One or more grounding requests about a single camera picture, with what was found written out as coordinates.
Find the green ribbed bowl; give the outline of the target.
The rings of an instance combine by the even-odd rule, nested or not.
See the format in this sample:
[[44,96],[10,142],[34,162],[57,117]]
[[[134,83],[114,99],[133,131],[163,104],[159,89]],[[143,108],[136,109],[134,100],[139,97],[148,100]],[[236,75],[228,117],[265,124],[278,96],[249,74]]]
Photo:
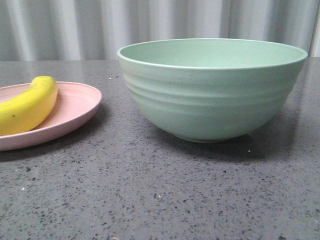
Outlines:
[[186,38],[117,52],[128,90],[152,124],[195,143],[252,132],[284,105],[308,53],[277,42]]

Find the yellow banana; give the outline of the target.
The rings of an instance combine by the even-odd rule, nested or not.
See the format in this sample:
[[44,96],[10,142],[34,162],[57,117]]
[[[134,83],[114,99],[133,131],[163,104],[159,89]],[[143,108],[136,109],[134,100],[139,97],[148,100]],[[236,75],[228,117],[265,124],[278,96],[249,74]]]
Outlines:
[[53,110],[58,85],[51,76],[37,76],[19,95],[0,103],[0,135],[28,132],[40,125]]

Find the pink plate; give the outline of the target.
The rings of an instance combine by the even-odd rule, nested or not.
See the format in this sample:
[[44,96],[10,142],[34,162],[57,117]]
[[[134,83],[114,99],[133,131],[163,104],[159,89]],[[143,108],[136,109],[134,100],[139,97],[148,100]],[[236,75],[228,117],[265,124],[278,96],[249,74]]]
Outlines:
[[28,132],[0,137],[0,150],[31,147],[62,137],[89,121],[97,112],[102,93],[78,82],[58,81],[58,96],[50,115]]

